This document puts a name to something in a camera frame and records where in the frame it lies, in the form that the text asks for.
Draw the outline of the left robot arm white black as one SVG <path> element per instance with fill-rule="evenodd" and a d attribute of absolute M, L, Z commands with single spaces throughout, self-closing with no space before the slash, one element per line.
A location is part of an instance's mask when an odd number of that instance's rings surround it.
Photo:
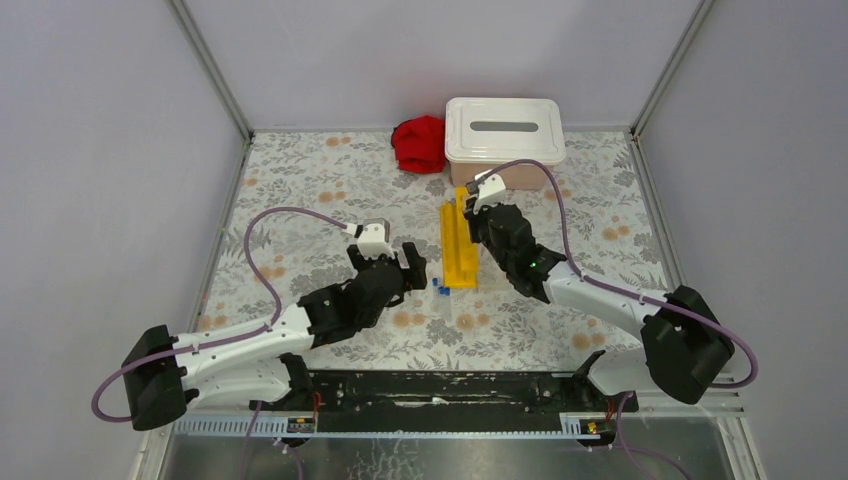
<path fill-rule="evenodd" d="M 355 276 L 302 296 L 278 319 L 182 335 L 165 325 L 148 329 L 122 364 L 133 429 L 162 427 L 194 408 L 277 402 L 301 409 L 312 390 L 305 352 L 374 327 L 406 293 L 426 288 L 426 259 L 412 242 L 402 250 L 367 260 L 349 246 Z"/>

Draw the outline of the white plastic box lid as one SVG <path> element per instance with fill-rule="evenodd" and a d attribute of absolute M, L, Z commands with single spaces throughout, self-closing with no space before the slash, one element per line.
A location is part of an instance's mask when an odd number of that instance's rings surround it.
<path fill-rule="evenodd" d="M 445 153 L 457 163 L 566 157 L 560 110 L 539 98 L 456 97 L 446 105 Z"/>

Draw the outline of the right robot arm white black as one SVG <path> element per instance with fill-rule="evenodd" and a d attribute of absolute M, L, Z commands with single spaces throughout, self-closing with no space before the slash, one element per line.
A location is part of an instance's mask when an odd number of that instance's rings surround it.
<path fill-rule="evenodd" d="M 619 353 L 600 350 L 578 369 L 575 402 L 597 412 L 614 395 L 657 387 L 688 405 L 698 403 L 735 352 L 732 340 L 716 331 L 718 321 L 703 297 L 679 286 L 670 293 L 634 293 L 607 279 L 579 276 L 565 254 L 538 243 L 530 222 L 512 204 L 465 202 L 472 242 L 494 258 L 521 295 L 575 308 L 638 339 Z"/>

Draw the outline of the yellow test tube rack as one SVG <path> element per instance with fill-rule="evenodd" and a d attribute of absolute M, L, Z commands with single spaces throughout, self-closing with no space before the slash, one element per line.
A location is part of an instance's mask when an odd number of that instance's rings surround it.
<path fill-rule="evenodd" d="M 455 189 L 455 199 L 440 207 L 440 236 L 444 285 L 451 289 L 478 287 L 479 254 L 464 217 L 466 187 Z"/>

